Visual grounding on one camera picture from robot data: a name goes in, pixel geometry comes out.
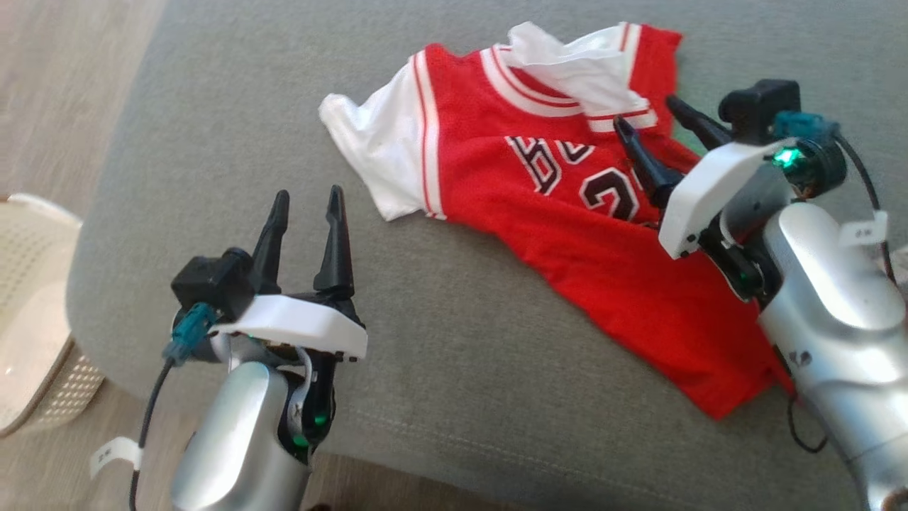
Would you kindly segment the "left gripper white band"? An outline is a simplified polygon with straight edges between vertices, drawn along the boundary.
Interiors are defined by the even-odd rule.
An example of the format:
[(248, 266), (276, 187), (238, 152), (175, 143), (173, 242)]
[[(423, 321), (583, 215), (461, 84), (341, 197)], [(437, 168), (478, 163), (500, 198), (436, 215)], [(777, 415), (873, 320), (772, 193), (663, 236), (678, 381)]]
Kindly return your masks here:
[[(336, 414), (336, 366), (366, 356), (367, 332), (350, 300), (280, 295), (277, 278), (289, 201), (289, 192), (280, 190), (260, 230), (250, 271), (258, 297), (236, 320), (214, 324), (209, 343), (217, 360), (231, 370), (246, 362), (304, 369), (302, 376), (285, 373), (289, 390), (278, 437), (295, 459), (309, 463), (327, 439)], [(332, 299), (350, 299), (355, 294), (353, 250), (340, 185), (332, 185), (326, 220), (328, 236), (320, 271), (314, 276), (314, 291)]]

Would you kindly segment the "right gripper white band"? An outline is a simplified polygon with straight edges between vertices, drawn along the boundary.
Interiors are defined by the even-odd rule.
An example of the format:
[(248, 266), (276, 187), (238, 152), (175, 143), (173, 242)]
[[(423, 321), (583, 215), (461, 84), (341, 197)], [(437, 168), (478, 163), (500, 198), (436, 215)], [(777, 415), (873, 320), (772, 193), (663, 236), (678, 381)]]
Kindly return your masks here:
[(847, 175), (842, 149), (831, 138), (732, 142), (729, 128), (681, 98), (668, 96), (665, 104), (709, 151), (685, 177), (646, 149), (625, 117), (613, 122), (649, 204), (665, 210), (661, 246), (675, 260), (702, 252), (739, 299), (768, 300), (779, 276), (759, 249), (761, 230), (782, 208), (840, 187)]

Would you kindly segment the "red basketball jersey white trim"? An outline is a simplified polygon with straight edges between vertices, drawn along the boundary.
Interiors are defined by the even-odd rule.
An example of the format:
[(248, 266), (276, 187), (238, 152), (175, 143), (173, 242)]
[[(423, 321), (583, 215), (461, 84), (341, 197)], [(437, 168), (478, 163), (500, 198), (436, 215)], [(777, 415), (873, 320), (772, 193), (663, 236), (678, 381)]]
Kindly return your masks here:
[(415, 212), (505, 243), (610, 339), (723, 419), (779, 384), (758, 326), (703, 253), (674, 260), (617, 138), (617, 117), (679, 172), (672, 138), (681, 33), (621, 22), (564, 43), (534, 23), (458, 55), (425, 46), (357, 104), (328, 94), (321, 122), (386, 221)]

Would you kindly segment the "cream perforated laundry basket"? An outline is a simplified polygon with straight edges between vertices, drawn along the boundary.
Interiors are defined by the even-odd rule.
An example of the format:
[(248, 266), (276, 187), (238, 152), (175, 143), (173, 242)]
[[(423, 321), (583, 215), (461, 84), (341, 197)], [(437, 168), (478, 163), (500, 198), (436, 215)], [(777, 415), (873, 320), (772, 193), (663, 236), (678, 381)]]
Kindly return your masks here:
[(71, 422), (104, 381), (66, 314), (81, 226), (36, 195), (0, 197), (0, 439)]

